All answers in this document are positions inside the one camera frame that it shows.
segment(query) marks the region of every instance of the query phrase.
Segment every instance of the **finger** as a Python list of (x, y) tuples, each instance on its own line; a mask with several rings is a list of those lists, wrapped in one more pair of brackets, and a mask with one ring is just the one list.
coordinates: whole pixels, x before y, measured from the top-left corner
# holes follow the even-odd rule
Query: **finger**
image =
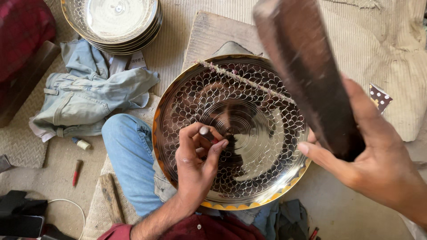
[(346, 185), (348, 184), (346, 179), (355, 173), (351, 163), (337, 159), (331, 152), (321, 146), (301, 142), (298, 144), (298, 150)]
[(314, 132), (311, 129), (310, 129), (310, 132), (308, 133), (307, 141), (309, 143), (315, 143), (317, 141), (316, 136), (314, 135)]
[(197, 157), (202, 158), (202, 157), (206, 156), (208, 154), (208, 151), (209, 151), (208, 149), (205, 149), (202, 147), (196, 149)]
[(221, 141), (222, 139), (224, 139), (224, 137), (216, 130), (216, 128), (212, 126), (208, 126), (208, 127), (211, 129), (211, 133), (213, 134), (214, 137), (218, 139), (218, 141)]
[(194, 142), (195, 148), (203, 147), (203, 148), (209, 149), (212, 146), (212, 143), (208, 139), (202, 137), (200, 134), (196, 134), (193, 137), (193, 142)]
[(193, 137), (205, 126), (203, 123), (193, 123), (179, 131), (179, 147), (185, 152), (195, 152)]
[(342, 84), (347, 92), (354, 118), (359, 125), (360, 133), (364, 137), (366, 144), (383, 144), (384, 139), (389, 141), (395, 130), (381, 116), (363, 89), (348, 78), (343, 78)]
[(228, 145), (228, 140), (223, 139), (217, 144), (214, 144), (208, 152), (208, 157), (205, 161), (204, 172), (209, 175), (214, 175), (218, 169), (218, 159), (221, 152)]

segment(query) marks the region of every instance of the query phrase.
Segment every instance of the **dusty floor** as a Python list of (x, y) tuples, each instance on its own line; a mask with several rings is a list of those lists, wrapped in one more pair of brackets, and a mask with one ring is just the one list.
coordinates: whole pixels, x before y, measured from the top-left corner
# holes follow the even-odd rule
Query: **dusty floor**
[[(0, 195), (13, 189), (28, 191), (28, 196), (35, 199), (69, 199), (79, 204), (87, 215), (107, 152), (101, 136), (83, 139), (92, 144), (90, 150), (79, 148), (71, 138), (54, 137), (49, 142), (42, 169), (14, 168), (0, 173), (3, 185)], [(79, 181), (73, 188), (77, 159), (83, 160), (83, 165)], [(80, 210), (65, 201), (49, 204), (46, 220), (76, 239), (83, 227)]]
[[(106, 151), (101, 136), (86, 137), (93, 145), (84, 151), (70, 138), (55, 137), (49, 142), (44, 168), (14, 168), (0, 174), (7, 190), (26, 190), (37, 199), (69, 199), (89, 212), (95, 184), (105, 160)], [(427, 155), (427, 121), (416, 141), (406, 143), (414, 161), (424, 161)], [(79, 182), (71, 181), (75, 160), (84, 161)], [(422, 171), (427, 179), (427, 170)], [(290, 190), (286, 199), (299, 198), (309, 213), (311, 231), (319, 227), (323, 239), (396, 239), (411, 240), (412, 236), (393, 210), (381, 206), (348, 189), (331, 174), (312, 163), (301, 181)], [(47, 222), (78, 238), (82, 230), (80, 211), (68, 202), (54, 202), (48, 208)]]

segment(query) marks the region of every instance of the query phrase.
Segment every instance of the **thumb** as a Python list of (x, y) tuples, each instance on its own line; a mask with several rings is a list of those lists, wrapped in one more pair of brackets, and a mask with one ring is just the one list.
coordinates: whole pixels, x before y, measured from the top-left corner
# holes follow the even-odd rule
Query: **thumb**
[(355, 173), (354, 166), (351, 163), (337, 159), (328, 150), (308, 142), (298, 144), (298, 150), (313, 160), (319, 166), (332, 173), (338, 180), (346, 184), (346, 179)]
[(205, 162), (205, 171), (207, 173), (216, 172), (218, 169), (218, 159), (221, 152), (228, 145), (228, 140), (223, 139), (220, 142), (212, 145), (212, 147), (208, 151), (208, 156)]

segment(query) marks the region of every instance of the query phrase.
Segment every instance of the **glue bottle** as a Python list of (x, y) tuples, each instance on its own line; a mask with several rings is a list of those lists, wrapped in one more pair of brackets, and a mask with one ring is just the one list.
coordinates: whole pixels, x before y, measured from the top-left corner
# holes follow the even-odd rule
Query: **glue bottle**
[(77, 144), (77, 146), (81, 147), (84, 150), (87, 150), (91, 147), (91, 145), (88, 142), (86, 142), (85, 140), (78, 139), (76, 137), (72, 137), (71, 139), (73, 140), (73, 142), (75, 144)]

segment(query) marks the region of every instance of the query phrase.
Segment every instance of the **black cloth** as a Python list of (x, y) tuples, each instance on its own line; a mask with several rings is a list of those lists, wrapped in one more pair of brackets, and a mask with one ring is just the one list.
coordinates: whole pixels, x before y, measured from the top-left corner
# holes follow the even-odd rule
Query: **black cloth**
[(0, 197), (0, 218), (14, 215), (43, 216), (47, 208), (47, 200), (26, 199), (26, 192), (11, 190)]

